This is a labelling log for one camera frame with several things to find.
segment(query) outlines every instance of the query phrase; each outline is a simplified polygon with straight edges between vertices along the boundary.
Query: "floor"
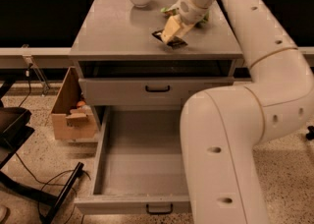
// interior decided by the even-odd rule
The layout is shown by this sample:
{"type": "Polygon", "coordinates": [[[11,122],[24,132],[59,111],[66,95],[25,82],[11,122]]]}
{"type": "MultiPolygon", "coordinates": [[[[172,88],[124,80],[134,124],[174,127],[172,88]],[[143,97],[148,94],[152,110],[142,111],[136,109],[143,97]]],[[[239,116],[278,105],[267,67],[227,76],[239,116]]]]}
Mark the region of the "floor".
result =
{"type": "MultiPolygon", "coordinates": [[[[96,143],[54,140],[50,112],[60,84],[55,84],[48,95],[41,95],[39,84],[32,85],[32,94],[23,107],[32,113],[30,125],[35,133],[18,151],[20,158],[41,182],[57,174],[74,169],[78,162],[92,176],[96,143]]],[[[16,84],[3,98],[6,107],[17,106],[27,94],[24,84],[16,84]]],[[[306,125],[314,123],[314,118],[306,125]]],[[[272,224],[314,223],[314,142],[307,141],[306,126],[299,131],[278,140],[262,143],[255,147],[254,157],[261,186],[267,202],[272,224]]],[[[12,179],[41,189],[21,161],[14,156],[2,169],[12,179]]],[[[53,181],[62,183],[67,176],[53,181]]],[[[90,181],[83,175],[75,184],[77,197],[89,194],[90,181]]],[[[56,187],[46,187],[56,194],[56,187]]],[[[74,208],[75,193],[70,193],[53,223],[81,223],[83,215],[74,208]]],[[[40,223],[37,203],[17,196],[0,185],[0,204],[10,209],[5,224],[40,223]]],[[[171,214],[167,216],[148,215],[92,215],[84,216],[83,223],[110,224],[192,224],[191,215],[171,214]]]]}

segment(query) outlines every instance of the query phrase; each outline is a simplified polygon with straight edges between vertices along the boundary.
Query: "black chair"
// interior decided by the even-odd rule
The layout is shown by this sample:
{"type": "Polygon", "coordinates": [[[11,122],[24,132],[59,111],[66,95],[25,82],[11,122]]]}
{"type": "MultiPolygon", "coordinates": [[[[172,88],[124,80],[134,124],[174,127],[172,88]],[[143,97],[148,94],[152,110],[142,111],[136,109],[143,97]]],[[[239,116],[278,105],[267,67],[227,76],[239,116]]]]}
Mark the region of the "black chair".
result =
{"type": "Polygon", "coordinates": [[[1,99],[14,82],[13,79],[7,79],[0,87],[0,183],[19,195],[26,196],[50,206],[47,215],[41,215],[40,220],[41,223],[51,223],[74,182],[81,176],[83,164],[78,163],[76,169],[73,171],[58,196],[53,196],[15,182],[1,172],[2,167],[34,132],[34,129],[27,125],[31,116],[29,110],[21,107],[5,108],[3,106],[1,99]]]}

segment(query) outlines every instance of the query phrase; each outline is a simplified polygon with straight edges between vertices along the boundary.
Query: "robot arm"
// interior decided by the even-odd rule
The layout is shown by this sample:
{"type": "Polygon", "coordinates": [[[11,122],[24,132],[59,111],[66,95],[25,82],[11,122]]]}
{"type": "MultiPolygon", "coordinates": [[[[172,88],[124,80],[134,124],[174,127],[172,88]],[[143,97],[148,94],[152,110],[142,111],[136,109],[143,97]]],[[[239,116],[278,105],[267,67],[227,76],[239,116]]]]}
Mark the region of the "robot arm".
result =
{"type": "MultiPolygon", "coordinates": [[[[214,0],[179,0],[165,43],[214,0]]],[[[203,90],[183,108],[183,162],[195,224],[269,223],[253,146],[302,127],[314,112],[312,72],[261,0],[222,0],[253,83],[203,90]]]]}

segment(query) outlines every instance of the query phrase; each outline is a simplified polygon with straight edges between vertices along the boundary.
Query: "granite floor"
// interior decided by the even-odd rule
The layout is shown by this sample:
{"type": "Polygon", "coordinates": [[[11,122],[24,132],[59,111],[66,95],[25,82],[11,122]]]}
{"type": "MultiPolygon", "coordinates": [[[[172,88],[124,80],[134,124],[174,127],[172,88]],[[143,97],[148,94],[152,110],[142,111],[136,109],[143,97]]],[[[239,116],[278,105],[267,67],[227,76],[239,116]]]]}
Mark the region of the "granite floor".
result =
{"type": "MultiPolygon", "coordinates": [[[[25,165],[39,181],[46,182],[60,172],[73,169],[78,162],[90,175],[96,150],[94,142],[72,142],[54,140],[50,112],[59,86],[56,84],[48,95],[41,96],[40,86],[33,84],[32,95],[23,107],[32,113],[30,125],[35,133],[18,151],[25,165]]],[[[3,98],[6,107],[17,106],[25,97],[26,90],[14,86],[3,98]]],[[[314,124],[314,118],[306,125],[314,124]]],[[[268,212],[272,224],[314,223],[314,142],[307,141],[306,126],[299,131],[270,142],[262,143],[254,149],[254,157],[268,212]]],[[[20,160],[14,156],[2,169],[4,173],[20,183],[40,189],[42,185],[34,181],[20,160]]],[[[55,183],[62,183],[67,176],[55,183]]],[[[47,187],[55,194],[56,187],[47,187]]],[[[77,196],[89,194],[90,181],[82,176],[75,184],[77,196]]],[[[74,208],[75,193],[70,193],[53,223],[81,223],[82,214],[74,208]]],[[[12,194],[0,185],[0,204],[10,209],[4,223],[40,223],[37,203],[12,194]]],[[[92,215],[85,216],[83,223],[110,224],[187,224],[192,223],[190,214],[167,216],[148,215],[92,215]]]]}

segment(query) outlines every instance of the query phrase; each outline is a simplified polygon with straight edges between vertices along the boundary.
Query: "brown box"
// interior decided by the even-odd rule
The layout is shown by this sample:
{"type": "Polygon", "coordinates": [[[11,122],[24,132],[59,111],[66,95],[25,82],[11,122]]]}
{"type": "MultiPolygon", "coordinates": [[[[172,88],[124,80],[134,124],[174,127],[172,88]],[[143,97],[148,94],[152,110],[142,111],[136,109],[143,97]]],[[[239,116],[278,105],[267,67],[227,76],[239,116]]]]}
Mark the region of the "brown box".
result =
{"type": "Polygon", "coordinates": [[[69,68],[51,111],[56,140],[93,139],[98,132],[90,108],[76,109],[81,90],[75,68],[69,68]]]}

